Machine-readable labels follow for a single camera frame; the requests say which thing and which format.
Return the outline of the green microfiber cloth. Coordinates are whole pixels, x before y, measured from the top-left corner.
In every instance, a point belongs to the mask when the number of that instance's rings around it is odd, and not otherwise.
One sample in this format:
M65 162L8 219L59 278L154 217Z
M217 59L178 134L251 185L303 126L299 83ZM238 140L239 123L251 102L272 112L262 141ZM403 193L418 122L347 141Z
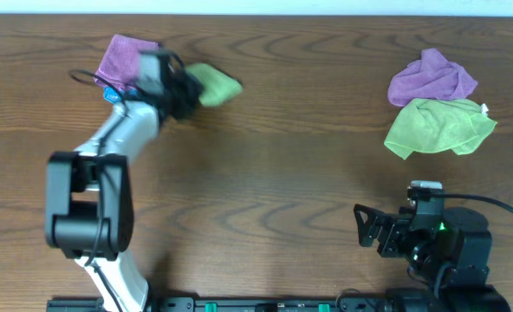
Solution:
M185 69L203 87L198 97L203 107L219 107L243 92L239 81L209 64L195 63Z

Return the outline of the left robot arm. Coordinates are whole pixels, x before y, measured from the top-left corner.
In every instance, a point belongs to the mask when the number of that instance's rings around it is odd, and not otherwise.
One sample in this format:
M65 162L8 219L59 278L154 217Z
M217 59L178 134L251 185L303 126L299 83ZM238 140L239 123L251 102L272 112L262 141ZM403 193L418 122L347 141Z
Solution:
M159 301L128 245L133 236L129 165L165 121L194 112L202 83L171 50L140 53L134 91L120 94L105 123L72 152L55 152L46 171L47 245L92 278L98 298L54 298L49 311L156 311Z

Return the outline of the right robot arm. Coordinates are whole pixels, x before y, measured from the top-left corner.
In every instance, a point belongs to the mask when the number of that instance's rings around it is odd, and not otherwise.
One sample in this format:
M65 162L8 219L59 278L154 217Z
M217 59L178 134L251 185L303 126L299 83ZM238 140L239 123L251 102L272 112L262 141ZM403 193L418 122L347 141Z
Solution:
M378 311L504 312L510 306L487 283L492 246L484 215L442 203L401 207L397 214L354 207L359 244L379 242L381 257L403 257L427 289L389 289Z

